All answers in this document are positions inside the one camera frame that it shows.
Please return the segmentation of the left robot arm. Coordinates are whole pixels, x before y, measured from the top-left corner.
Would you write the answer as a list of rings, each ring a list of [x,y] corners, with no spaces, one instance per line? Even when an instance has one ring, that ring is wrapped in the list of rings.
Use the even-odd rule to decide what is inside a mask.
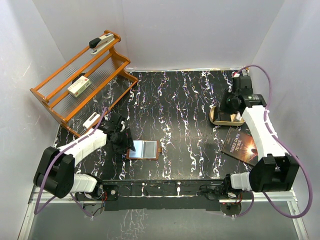
[[[75,167],[102,147],[120,155],[134,150],[131,130],[120,114],[113,113],[109,119],[102,119],[100,124],[67,145],[47,147],[41,156],[33,184],[60,199],[69,193],[85,193],[90,199],[99,199],[103,195],[102,181],[90,173],[77,174]]]

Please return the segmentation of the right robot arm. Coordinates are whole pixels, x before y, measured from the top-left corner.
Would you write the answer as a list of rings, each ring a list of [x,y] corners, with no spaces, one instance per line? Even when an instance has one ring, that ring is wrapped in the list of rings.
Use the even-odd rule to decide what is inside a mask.
[[[247,173],[235,173],[227,177],[223,194],[233,199],[243,191],[280,192],[292,188],[299,164],[271,133],[272,124],[267,121],[267,104],[260,94],[254,94],[249,76],[234,73],[232,87],[224,92],[218,112],[229,115],[225,126],[236,126],[244,121],[250,129],[257,147],[258,162]]]

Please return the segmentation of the brown leather card holder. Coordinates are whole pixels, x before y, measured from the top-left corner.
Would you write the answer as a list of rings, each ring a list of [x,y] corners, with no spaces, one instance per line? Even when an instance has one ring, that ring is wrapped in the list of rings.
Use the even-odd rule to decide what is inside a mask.
[[[145,142],[151,140],[134,140],[135,151],[128,150],[126,154],[126,158],[128,160],[158,160],[159,155],[162,153],[162,147],[160,142],[157,141],[157,152],[156,158],[147,159],[144,157],[144,150],[145,150]]]

